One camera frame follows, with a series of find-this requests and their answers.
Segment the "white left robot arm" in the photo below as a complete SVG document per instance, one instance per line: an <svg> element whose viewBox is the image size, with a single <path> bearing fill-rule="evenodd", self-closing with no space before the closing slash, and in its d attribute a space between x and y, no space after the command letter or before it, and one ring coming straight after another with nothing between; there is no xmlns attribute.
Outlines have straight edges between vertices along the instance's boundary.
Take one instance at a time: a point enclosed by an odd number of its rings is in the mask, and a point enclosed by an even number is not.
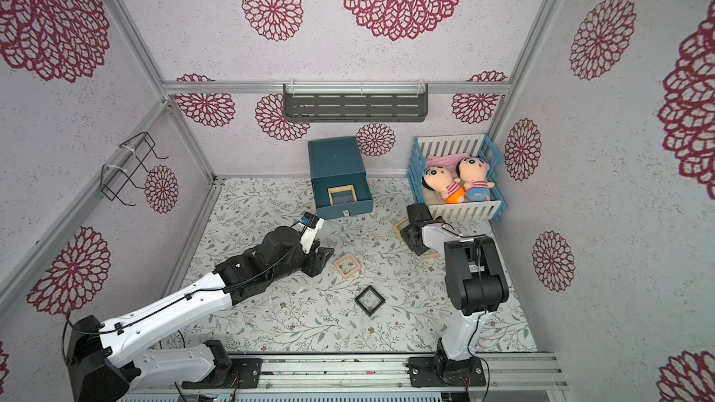
<svg viewBox="0 0 715 402"><path fill-rule="evenodd" d="M198 281L124 316L70 323L67 366L76 401L119 401L133 390L182 385L214 389L232 382L235 366L219 341L179 349L155 346L180 329L265 292L296 272L316 277L334 250L317 229L280 226L263 242L220 262Z"/></svg>

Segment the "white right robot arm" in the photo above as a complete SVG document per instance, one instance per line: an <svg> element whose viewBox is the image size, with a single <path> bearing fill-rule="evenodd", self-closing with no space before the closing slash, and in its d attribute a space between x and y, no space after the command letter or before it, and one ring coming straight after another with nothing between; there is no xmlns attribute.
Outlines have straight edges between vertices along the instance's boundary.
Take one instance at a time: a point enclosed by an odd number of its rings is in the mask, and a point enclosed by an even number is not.
<svg viewBox="0 0 715 402"><path fill-rule="evenodd" d="M445 288L454 307L452 322L437 343L433 357L410 357L411 386L488 389L491 368L474 345L488 321L509 298L508 281L493 238L458 233L428 206L407 206L408 225L400 236L421 256L430 249L443 255Z"/></svg>

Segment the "large yellow brooch box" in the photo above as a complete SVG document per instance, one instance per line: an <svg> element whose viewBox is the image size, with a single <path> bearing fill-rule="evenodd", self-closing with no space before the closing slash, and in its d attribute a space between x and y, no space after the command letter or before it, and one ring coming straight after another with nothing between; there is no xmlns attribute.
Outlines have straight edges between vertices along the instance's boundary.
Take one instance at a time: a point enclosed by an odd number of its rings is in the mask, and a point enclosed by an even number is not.
<svg viewBox="0 0 715 402"><path fill-rule="evenodd" d="M346 205L358 201L353 184L335 186L328 189L329 201L332 206Z"/></svg>

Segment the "teal three-drawer cabinet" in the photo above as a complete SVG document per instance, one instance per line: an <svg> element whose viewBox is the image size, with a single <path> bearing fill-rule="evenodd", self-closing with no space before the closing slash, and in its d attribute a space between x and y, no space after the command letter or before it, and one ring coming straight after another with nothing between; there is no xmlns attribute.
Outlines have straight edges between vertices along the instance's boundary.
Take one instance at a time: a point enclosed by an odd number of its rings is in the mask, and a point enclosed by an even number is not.
<svg viewBox="0 0 715 402"><path fill-rule="evenodd" d="M355 137L309 141L308 156L318 217L333 220L372 213L374 199ZM355 186L357 202L332 206L328 189L348 184Z"/></svg>

